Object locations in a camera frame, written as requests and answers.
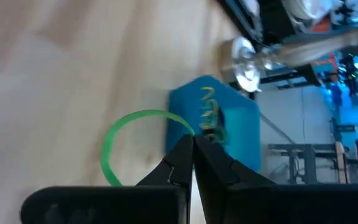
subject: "wooden surface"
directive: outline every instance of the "wooden surface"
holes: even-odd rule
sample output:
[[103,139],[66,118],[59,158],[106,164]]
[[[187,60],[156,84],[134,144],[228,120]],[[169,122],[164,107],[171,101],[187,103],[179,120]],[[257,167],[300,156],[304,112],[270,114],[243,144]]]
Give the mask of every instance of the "wooden surface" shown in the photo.
[[[237,35],[214,0],[0,0],[0,223],[18,223],[37,189],[106,185],[108,126],[218,77],[217,46]],[[158,164],[164,133],[160,118],[119,133],[111,163],[123,184]]]

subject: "blue foam block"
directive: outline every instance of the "blue foam block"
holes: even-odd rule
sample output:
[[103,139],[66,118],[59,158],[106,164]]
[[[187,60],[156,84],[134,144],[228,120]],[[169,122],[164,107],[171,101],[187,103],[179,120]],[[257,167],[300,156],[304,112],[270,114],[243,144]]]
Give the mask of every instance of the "blue foam block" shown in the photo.
[[[169,112],[181,116],[196,134],[202,134],[200,124],[205,123],[205,117],[201,115],[209,106],[212,108],[212,104],[208,104],[207,100],[217,102],[223,112],[224,129],[227,134],[227,141],[223,144],[224,150],[245,166],[258,171],[261,163],[260,112],[254,101],[206,75],[171,91]],[[173,149],[184,134],[188,134],[185,127],[176,121],[168,120],[166,152]]]

